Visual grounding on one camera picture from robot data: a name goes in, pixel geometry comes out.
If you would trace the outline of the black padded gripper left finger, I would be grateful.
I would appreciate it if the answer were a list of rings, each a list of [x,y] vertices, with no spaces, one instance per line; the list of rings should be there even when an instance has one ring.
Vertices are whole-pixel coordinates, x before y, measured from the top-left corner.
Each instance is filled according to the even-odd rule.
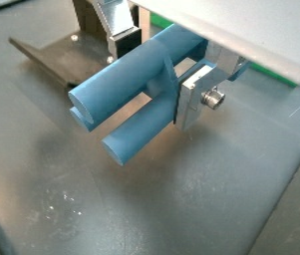
[[[134,24],[127,0],[92,0],[92,5],[107,34],[109,51],[118,59],[142,43],[142,29]]]

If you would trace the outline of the silver green gripper right finger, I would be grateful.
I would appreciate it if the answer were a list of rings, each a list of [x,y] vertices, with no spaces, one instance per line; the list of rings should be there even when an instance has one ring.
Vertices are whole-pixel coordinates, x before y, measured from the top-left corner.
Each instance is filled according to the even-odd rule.
[[[249,61],[214,42],[207,42],[202,59],[178,78],[179,95],[175,108],[174,125],[187,130],[197,121],[201,110],[215,110],[225,100],[218,85],[234,81],[249,65]]]

